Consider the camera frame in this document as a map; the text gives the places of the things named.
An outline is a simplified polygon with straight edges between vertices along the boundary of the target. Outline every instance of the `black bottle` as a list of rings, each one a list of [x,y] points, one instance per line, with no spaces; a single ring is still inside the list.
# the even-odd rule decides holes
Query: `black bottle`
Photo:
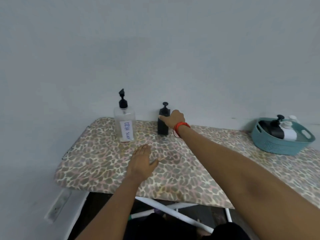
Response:
[[[164,107],[160,109],[159,115],[163,115],[166,117],[170,116],[170,109],[167,108],[168,103],[163,102],[162,104],[164,105]],[[168,134],[169,134],[168,126],[166,126],[166,124],[162,120],[158,119],[158,135],[167,136]]]
[[[266,131],[266,133],[277,137],[279,139],[283,139],[285,137],[285,133],[280,128],[280,122],[285,118],[283,115],[278,114],[278,119],[273,121],[259,121],[259,125]]]

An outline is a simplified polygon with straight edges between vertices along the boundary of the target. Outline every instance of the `hand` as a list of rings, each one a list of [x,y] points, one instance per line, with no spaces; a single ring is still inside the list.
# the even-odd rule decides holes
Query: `hand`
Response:
[[[172,111],[169,117],[159,115],[159,119],[162,120],[171,129],[173,129],[174,126],[179,122],[186,122],[186,120],[184,119],[183,113],[180,113],[179,110],[177,109]]]
[[[126,178],[137,180],[139,184],[149,178],[158,166],[159,160],[156,159],[152,164],[149,164],[151,147],[146,144],[139,146],[132,154],[127,167]]]

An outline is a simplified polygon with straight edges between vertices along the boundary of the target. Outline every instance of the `dark floor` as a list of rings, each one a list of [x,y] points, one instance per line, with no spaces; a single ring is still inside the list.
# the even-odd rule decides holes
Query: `dark floor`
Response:
[[[81,214],[75,223],[68,240],[74,240],[80,232],[89,224],[89,222],[95,217],[96,214],[100,211],[100,209],[106,204],[106,202],[110,199],[112,194],[108,193],[90,193],[87,197],[87,200],[82,208]],[[173,202],[157,200],[164,205],[170,205]],[[188,207],[185,209],[179,210],[182,214],[188,215],[193,218],[194,210],[190,210],[192,207]],[[134,214],[137,212],[142,212],[146,210],[152,209],[151,206],[148,206],[138,200],[135,200],[133,207],[131,209],[130,214]],[[227,218],[223,208],[220,207],[204,207],[200,206],[199,208],[195,208],[195,211],[201,211],[202,217],[205,219],[201,221],[207,226],[218,226],[220,224],[224,224],[227,222]],[[206,210],[211,211],[213,222],[210,222],[210,219],[206,216]],[[252,240],[259,240],[259,238],[254,234],[253,230],[246,224],[246,222],[240,217],[240,215],[236,212],[236,210],[230,209],[230,215],[232,221],[243,228],[243,230],[249,235]]]

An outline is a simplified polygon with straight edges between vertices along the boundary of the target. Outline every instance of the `forearm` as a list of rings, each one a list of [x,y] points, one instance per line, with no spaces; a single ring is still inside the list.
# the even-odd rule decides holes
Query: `forearm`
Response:
[[[122,240],[140,183],[126,177],[76,240]]]
[[[280,179],[186,126],[179,127],[179,134],[261,239],[315,239],[319,234],[319,210]]]

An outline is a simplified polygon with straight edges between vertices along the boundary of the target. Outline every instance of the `dish soap label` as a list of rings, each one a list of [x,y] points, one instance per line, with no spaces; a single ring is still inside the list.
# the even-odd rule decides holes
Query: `dish soap label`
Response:
[[[128,141],[133,141],[134,140],[134,132],[132,129],[132,121],[127,120],[127,121],[120,121],[120,126],[121,126],[121,132],[122,132],[122,139],[123,140],[128,140]]]

